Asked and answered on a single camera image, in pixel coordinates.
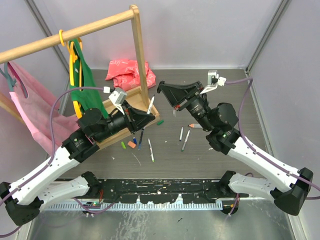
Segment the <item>white pen black tip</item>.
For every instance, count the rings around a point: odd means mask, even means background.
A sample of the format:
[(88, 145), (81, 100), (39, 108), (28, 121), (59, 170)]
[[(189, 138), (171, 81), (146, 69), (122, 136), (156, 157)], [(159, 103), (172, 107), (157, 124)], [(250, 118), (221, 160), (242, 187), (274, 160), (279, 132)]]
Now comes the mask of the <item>white pen black tip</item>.
[(148, 106), (148, 109), (147, 109), (147, 114), (150, 114), (150, 113), (151, 113), (154, 100), (155, 100), (155, 95), (153, 95), (152, 98), (151, 98), (151, 100), (150, 100), (150, 103), (149, 103), (149, 106)]

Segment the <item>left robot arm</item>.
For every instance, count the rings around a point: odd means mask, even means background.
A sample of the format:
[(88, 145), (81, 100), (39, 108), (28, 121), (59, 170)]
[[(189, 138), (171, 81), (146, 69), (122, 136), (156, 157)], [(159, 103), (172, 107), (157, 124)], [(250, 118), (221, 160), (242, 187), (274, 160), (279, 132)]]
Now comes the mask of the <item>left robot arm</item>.
[(95, 198), (99, 195), (101, 184), (90, 171), (64, 184), (49, 185), (97, 152), (100, 149), (98, 143), (124, 129), (135, 133), (156, 118), (152, 113), (134, 108), (127, 102), (121, 107), (122, 111), (114, 109), (114, 114), (108, 118), (104, 118), (97, 108), (87, 109), (77, 121), (79, 129), (62, 142), (53, 153), (53, 158), (47, 159), (20, 180), (0, 184), (0, 197), (17, 226), (32, 221), (49, 205), (69, 198)]

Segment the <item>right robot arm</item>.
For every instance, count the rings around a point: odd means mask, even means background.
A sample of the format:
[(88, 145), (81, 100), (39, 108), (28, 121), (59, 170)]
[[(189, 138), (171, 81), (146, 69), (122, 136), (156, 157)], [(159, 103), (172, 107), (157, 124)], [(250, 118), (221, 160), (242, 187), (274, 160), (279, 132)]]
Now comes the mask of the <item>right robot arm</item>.
[(197, 81), (187, 85), (161, 81), (157, 92), (163, 93), (176, 110), (186, 109), (208, 133), (205, 137), (217, 152), (241, 161), (264, 178), (245, 176), (226, 171), (221, 177), (219, 191), (225, 197), (248, 194), (273, 202), (283, 212), (297, 216), (307, 199), (313, 180), (308, 168), (287, 165), (259, 147), (235, 128), (239, 119), (230, 103), (210, 108), (203, 85)]

